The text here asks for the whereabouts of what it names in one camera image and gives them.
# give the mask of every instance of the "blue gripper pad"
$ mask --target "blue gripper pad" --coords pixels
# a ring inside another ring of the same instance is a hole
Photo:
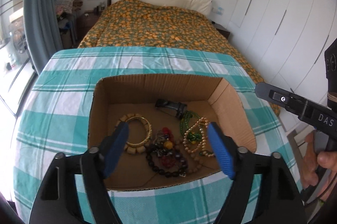
[[[109,177],[116,168],[128,137],[129,125],[120,122],[111,136],[103,139],[100,145],[101,154],[104,156],[103,178]]]
[[[222,172],[230,179],[235,178],[237,145],[231,137],[225,136],[216,122],[207,127],[208,140]]]

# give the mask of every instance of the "wardrobe handle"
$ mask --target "wardrobe handle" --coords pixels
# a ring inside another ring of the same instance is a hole
[[[278,26],[278,28],[277,28],[277,30],[276,30],[276,32],[275,32],[275,35],[277,34],[277,31],[280,29],[280,26],[281,26],[281,24],[282,24],[282,21],[283,21],[283,19],[284,19],[285,13],[287,13],[287,10],[285,10],[285,11],[284,11],[284,14],[283,14],[282,20],[281,20],[281,22],[280,22],[280,24],[279,24],[279,26]]]
[[[247,7],[247,10],[246,10],[245,15],[247,15],[247,12],[248,12],[248,9],[249,9],[251,3],[252,3],[252,0],[250,0],[250,2],[249,2],[249,4],[248,4],[248,7]]]
[[[328,35],[328,37],[326,38],[325,43],[324,43],[324,45],[323,45],[323,47],[322,47],[322,50],[320,51],[320,53],[319,53],[317,59],[315,60],[314,64],[316,64],[316,62],[318,61],[318,58],[320,57],[321,53],[323,52],[324,46],[325,46],[326,42],[328,41],[329,36],[330,36],[330,35]]]

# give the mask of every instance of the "yellow bead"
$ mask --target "yellow bead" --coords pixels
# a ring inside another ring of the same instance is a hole
[[[166,148],[166,149],[169,149],[171,150],[173,148],[173,143],[170,142],[170,141],[165,141],[163,146]]]

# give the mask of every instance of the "beige bracelet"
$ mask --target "beige bracelet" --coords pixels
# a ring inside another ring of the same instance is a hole
[[[145,146],[147,146],[147,144],[149,144],[149,140],[151,139],[152,136],[152,126],[151,123],[144,118],[143,116],[141,116],[140,114],[127,114],[122,116],[119,121],[117,122],[116,126],[121,122],[129,122],[131,120],[140,120],[140,122],[144,125],[147,136],[146,138],[140,142],[140,143],[130,143],[130,142],[126,142],[124,150],[126,150],[128,153],[130,154],[135,154],[135,153],[143,153],[145,152]]]

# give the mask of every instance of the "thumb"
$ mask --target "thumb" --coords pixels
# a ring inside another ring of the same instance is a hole
[[[337,152],[320,152],[317,162],[323,168],[337,171]]]

